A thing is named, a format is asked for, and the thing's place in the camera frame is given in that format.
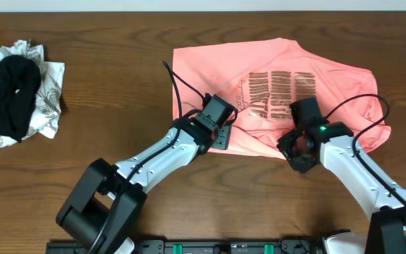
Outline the pink printed t-shirt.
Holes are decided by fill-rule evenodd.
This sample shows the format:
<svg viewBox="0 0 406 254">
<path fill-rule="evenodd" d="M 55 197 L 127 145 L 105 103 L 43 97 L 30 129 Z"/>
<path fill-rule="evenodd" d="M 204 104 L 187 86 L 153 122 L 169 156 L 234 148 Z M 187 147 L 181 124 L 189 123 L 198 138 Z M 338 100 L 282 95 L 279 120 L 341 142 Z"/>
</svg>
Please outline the pink printed t-shirt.
<svg viewBox="0 0 406 254">
<path fill-rule="evenodd" d="M 337 63 L 283 38 L 173 51 L 180 99 L 173 118 L 202 108 L 201 96 L 218 95 L 238 108 L 227 154 L 282 158 L 277 141 L 293 128 L 289 105 L 315 97 L 330 122 L 358 133 L 382 116 L 372 72 Z"/>
</svg>

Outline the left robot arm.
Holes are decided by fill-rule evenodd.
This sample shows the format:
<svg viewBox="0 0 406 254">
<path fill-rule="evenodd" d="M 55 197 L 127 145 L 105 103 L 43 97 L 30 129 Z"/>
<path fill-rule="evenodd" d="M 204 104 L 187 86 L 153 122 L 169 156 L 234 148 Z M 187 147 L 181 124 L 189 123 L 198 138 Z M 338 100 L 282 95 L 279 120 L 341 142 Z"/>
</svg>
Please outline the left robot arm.
<svg viewBox="0 0 406 254">
<path fill-rule="evenodd" d="M 129 234 L 147 194 L 170 173 L 208 149 L 226 149 L 230 123 L 202 114 L 173 122 L 167 134 L 130 159 L 109 164 L 100 158 L 84 171 L 56 216 L 56 223 L 85 253 L 132 253 Z"/>
</svg>

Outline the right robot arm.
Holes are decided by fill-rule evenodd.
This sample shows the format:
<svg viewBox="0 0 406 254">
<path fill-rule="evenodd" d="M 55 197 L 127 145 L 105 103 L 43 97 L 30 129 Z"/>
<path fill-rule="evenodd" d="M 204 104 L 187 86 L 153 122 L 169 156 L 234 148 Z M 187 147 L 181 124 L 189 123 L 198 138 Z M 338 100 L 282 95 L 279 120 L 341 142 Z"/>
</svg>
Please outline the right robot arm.
<svg viewBox="0 0 406 254">
<path fill-rule="evenodd" d="M 345 124 L 295 128 L 277 147 L 295 171 L 321 164 L 334 174 L 370 222 L 366 236 L 346 231 L 325 237 L 325 253 L 406 253 L 406 190 L 364 152 Z"/>
</svg>

